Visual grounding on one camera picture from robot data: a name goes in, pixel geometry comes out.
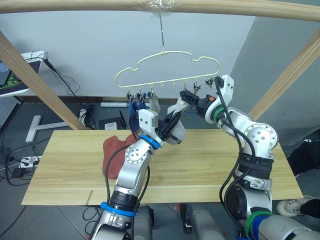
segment red cloth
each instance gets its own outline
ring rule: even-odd
[[[125,145],[131,145],[136,142],[134,136],[129,135],[125,141],[121,141],[117,138],[117,136],[112,136],[106,139],[103,143],[103,164],[102,164],[102,173],[105,176],[106,166],[112,154],[117,151],[119,148],[124,147]],[[118,152],[117,155],[114,156],[109,169],[108,169],[108,178],[116,179],[119,175],[119,172],[125,162],[125,151],[126,149]]]

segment blue ring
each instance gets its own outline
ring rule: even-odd
[[[148,143],[150,143],[155,149],[160,148],[160,144],[157,143],[155,140],[153,140],[151,137],[141,134],[141,135],[140,135],[140,138],[146,140],[146,141],[147,141]]]
[[[120,210],[120,209],[115,209],[113,207],[110,207],[108,206],[108,204],[103,201],[101,204],[100,204],[100,207],[102,209],[105,209],[107,210],[108,212],[110,213],[113,213],[113,214],[119,214],[119,215],[122,215],[122,216],[127,216],[127,217],[134,217],[136,216],[136,213],[134,211],[125,211],[125,210]]]

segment green ring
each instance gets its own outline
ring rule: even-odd
[[[249,238],[249,230],[251,228],[251,225],[255,219],[255,217],[260,216],[260,215],[272,215],[271,212],[268,211],[255,211],[254,213],[252,213],[248,219],[245,222],[244,225],[244,234],[246,235],[247,238]]]
[[[218,108],[214,114],[213,114],[213,121],[215,122],[215,124],[217,124],[217,117],[218,115],[224,110],[223,107]]]

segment wall baseboard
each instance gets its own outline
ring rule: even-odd
[[[15,96],[19,101],[23,103],[42,103],[43,101],[38,96]],[[76,103],[77,99],[74,96],[58,96],[64,103]],[[126,103],[128,100],[126,97],[114,97],[114,96],[78,96],[82,103]],[[159,104],[161,105],[174,105],[177,103],[177,98],[159,98]]]

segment wooden table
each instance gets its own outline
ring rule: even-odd
[[[107,198],[102,174],[103,142],[130,131],[56,130],[22,201],[23,205],[99,205]],[[273,152],[272,197],[303,195],[278,145]],[[238,156],[234,138],[219,129],[187,130],[180,145],[165,144],[150,165],[143,203],[218,202],[219,188]],[[113,190],[115,180],[110,180]]]

